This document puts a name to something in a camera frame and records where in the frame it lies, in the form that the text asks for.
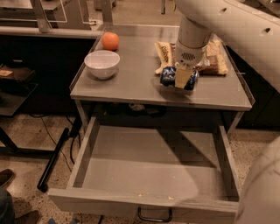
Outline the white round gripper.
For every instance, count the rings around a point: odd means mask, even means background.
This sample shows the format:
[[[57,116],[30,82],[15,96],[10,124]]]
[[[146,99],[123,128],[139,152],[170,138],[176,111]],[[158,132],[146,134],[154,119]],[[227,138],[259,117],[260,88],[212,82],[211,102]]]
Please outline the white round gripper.
[[[193,75],[191,67],[200,63],[211,35],[212,32],[205,26],[192,21],[186,16],[181,17],[175,47],[175,61],[179,63],[175,74],[176,88],[185,88]]]

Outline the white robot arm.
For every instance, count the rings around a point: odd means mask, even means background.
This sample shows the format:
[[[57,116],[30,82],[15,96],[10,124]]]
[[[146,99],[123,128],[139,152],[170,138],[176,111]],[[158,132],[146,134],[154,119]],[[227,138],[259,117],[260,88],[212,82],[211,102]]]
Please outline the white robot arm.
[[[223,39],[280,91],[279,18],[244,0],[175,0],[184,18]],[[234,224],[280,224],[280,136],[252,164]]]

